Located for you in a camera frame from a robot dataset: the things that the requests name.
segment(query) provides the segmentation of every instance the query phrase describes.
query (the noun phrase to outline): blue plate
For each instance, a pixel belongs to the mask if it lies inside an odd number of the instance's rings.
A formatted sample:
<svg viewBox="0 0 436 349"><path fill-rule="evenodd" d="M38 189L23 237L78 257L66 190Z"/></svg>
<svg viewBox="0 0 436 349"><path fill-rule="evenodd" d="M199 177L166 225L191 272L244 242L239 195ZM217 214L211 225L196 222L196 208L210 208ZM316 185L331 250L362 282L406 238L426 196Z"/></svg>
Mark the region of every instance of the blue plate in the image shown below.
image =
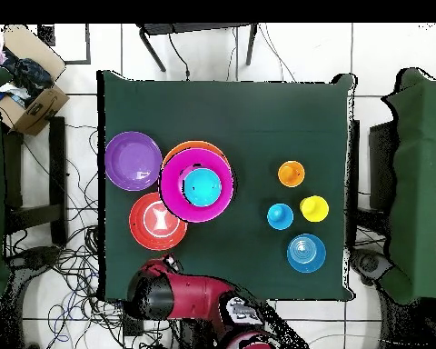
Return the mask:
<svg viewBox="0 0 436 349"><path fill-rule="evenodd" d="M291 226L294 214L287 204L274 204L266 215L268 224L276 230L284 230Z"/></svg>
<svg viewBox="0 0 436 349"><path fill-rule="evenodd" d="M326 258L326 248L313 234L296 236L287 247L289 264L300 273L312 273L320 269Z"/></svg>

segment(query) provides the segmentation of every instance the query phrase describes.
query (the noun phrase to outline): red plate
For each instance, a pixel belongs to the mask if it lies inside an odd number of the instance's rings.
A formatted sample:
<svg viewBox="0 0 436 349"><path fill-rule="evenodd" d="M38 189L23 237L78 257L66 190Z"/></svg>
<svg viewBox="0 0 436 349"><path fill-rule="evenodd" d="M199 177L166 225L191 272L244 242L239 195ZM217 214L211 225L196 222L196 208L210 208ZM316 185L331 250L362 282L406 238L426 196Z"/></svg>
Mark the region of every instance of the red plate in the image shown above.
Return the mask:
<svg viewBox="0 0 436 349"><path fill-rule="evenodd" d="M166 209L158 193L150 193L134 204L129 214L129 228L143 247L167 250L183 239L187 223Z"/></svg>

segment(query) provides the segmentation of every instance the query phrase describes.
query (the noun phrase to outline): blue cup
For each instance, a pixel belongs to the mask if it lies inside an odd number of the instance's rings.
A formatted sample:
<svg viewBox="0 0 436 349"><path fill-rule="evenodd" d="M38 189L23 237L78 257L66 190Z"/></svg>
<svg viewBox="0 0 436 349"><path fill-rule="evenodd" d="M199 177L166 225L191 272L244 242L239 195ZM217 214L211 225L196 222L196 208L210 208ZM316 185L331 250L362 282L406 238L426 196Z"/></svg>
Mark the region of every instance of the blue cup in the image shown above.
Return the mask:
<svg viewBox="0 0 436 349"><path fill-rule="evenodd" d="M266 215L268 224L276 230L284 230L291 226L294 214L287 204L274 204Z"/></svg>

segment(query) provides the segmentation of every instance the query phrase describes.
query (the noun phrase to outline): cardboard box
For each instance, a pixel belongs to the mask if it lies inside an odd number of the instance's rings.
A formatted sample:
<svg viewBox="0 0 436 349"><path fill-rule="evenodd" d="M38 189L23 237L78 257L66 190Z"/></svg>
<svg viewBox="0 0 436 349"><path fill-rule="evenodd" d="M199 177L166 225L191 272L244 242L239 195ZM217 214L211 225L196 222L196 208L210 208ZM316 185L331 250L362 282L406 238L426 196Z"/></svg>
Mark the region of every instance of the cardboard box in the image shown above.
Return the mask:
<svg viewBox="0 0 436 349"><path fill-rule="evenodd" d="M24 109L8 95L0 101L5 113L3 122L12 130L27 135L37 135L69 100L69 97L55 85L55 80L64 71L64 60L52 48L42 42L24 25L9 25L4 32L5 47L20 59L33 59L47 71L54 86L45 89Z"/></svg>

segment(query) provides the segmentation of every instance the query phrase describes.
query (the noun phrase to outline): floor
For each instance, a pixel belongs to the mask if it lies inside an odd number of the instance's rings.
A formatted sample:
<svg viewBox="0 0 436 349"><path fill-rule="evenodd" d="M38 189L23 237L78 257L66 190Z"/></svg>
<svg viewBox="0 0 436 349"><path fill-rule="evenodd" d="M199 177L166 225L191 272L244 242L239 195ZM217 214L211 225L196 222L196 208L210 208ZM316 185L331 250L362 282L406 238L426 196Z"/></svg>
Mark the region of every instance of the floor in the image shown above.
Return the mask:
<svg viewBox="0 0 436 349"><path fill-rule="evenodd" d="M359 202L368 207L370 173L368 168L369 127L392 119L392 114L381 96L391 93L395 76L404 67L418 66L436 77L436 25L429 24L268 24L268 32L281 59L298 82L330 82L337 74L353 73L358 77L355 90L354 117L361 122L360 192ZM59 112L66 119L67 158L77 167L80 186L91 182L97 171L96 81L97 69L113 70L131 79L184 80L185 68L173 51L167 36L154 36L152 45L167 68L162 73L156 66L135 25L89 25L90 64L86 57L84 25L56 25L55 47L70 64L57 80L57 85L70 95L69 102ZM252 65L245 65L249 27L239 28L239 81L280 80L279 60L263 39L259 30L253 49ZM178 52L188 63L191 80L226 81L230 55L234 49L232 29L202 31L173 35ZM235 81L235 52L233 53L229 81ZM284 79L291 77L284 68ZM26 137L35 156L48 169L48 128L37 137ZM46 186L48 176L25 149L23 190L25 206L48 203ZM78 189L78 174L68 164L68 217L77 207L85 206L83 193ZM97 198L96 178L87 187L87 195ZM85 224L96 224L92 211L83 211ZM69 230L81 227L79 218L69 222ZM22 233L14 234L17 240ZM73 248L83 239L76 237ZM24 247L50 244L49 227L37 226L20 244ZM381 326L379 299L376 290L364 286L359 276L350 271L349 286L355 299L341 302L271 302L277 313L288 321L312 349L375 349ZM67 301L69 289L63 277L48 272L34 279L27 289L24 306L25 339L45 348L54 339L49 324L58 324L59 311L53 306ZM69 338L55 341L51 349L73 349L71 341L83 335L89 325L81 314L72 314L64 333ZM116 333L123 335L121 328ZM133 343L125 337L126 346ZM110 331L95 325L87 329L84 344L77 349L122 349Z"/></svg>

